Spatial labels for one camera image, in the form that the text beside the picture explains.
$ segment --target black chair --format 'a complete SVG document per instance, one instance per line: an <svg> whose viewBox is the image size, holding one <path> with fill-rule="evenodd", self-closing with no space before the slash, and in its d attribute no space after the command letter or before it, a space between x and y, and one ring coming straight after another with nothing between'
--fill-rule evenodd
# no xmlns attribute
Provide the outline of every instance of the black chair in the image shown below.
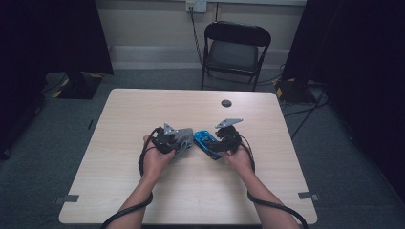
<svg viewBox="0 0 405 229"><path fill-rule="evenodd" d="M254 77L252 91L256 90L271 42L271 36L265 29L232 22L214 22L205 28L204 41L201 90L205 72L209 75L209 71L250 76L249 84ZM263 48L260 57L259 48Z"/></svg>

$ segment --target white wall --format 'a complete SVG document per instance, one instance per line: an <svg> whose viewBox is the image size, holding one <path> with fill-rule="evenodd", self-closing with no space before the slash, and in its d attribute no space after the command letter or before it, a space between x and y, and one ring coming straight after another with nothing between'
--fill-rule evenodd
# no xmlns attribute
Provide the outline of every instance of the white wall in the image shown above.
<svg viewBox="0 0 405 229"><path fill-rule="evenodd" d="M179 1L96 1L109 46L195 47L190 14ZM215 20L216 3L195 13L197 35ZM264 27L271 50L289 50L304 6L220 3L219 20Z"/></svg>

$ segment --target person's left hand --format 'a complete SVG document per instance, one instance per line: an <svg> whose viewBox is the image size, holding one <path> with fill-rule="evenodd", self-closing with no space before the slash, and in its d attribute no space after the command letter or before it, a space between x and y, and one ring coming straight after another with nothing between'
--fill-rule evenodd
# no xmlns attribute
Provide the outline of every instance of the person's left hand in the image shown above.
<svg viewBox="0 0 405 229"><path fill-rule="evenodd" d="M148 137L149 135L144 136L143 142L146 142ZM170 160L175 156L175 150L166 155L162 154L152 141L149 141L146 149L147 153L143 159L143 176L158 179L161 172L163 172Z"/></svg>

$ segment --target black curtain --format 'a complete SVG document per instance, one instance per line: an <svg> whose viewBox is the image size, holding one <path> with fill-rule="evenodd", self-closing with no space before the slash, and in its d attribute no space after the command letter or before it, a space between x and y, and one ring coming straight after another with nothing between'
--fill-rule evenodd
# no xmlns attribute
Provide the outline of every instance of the black curtain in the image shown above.
<svg viewBox="0 0 405 229"><path fill-rule="evenodd" d="M95 1L0 0L0 140L66 71L113 74Z"/></svg>
<svg viewBox="0 0 405 229"><path fill-rule="evenodd" d="M309 0L283 78L327 84L354 142L405 201L403 9L399 0Z"/></svg>

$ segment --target chair backrest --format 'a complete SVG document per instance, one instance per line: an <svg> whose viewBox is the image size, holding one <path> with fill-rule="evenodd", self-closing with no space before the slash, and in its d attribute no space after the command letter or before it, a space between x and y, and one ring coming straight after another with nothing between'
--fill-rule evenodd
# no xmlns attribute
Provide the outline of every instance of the chair backrest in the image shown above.
<svg viewBox="0 0 405 229"><path fill-rule="evenodd" d="M205 28L205 43L207 38L250 46L266 47L271 42L271 36L265 29L233 22L214 22Z"/></svg>

